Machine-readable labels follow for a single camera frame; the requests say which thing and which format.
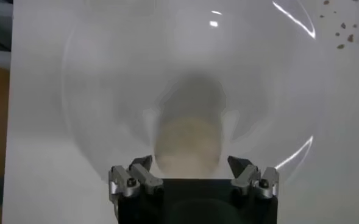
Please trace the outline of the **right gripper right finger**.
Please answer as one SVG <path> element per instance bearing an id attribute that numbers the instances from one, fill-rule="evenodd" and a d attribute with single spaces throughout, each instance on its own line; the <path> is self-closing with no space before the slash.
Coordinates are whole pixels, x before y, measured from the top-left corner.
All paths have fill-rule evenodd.
<path id="1" fill-rule="evenodd" d="M 259 199 L 271 199 L 279 194 L 279 173 L 274 167 L 267 167 L 264 172 L 251 161 L 244 158 L 229 156 L 227 158 L 234 179 L 231 185 L 247 196 L 255 194 Z"/>

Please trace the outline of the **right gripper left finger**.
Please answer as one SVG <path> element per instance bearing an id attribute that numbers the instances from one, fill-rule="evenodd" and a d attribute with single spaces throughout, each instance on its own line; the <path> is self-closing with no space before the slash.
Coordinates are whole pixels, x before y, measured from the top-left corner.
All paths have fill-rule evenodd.
<path id="1" fill-rule="evenodd" d="M 112 203 L 121 197 L 132 198 L 144 190 L 148 195 L 164 193 L 163 180 L 151 174 L 152 156 L 135 158 L 125 169 L 113 166 L 108 172 L 109 199 Z"/>

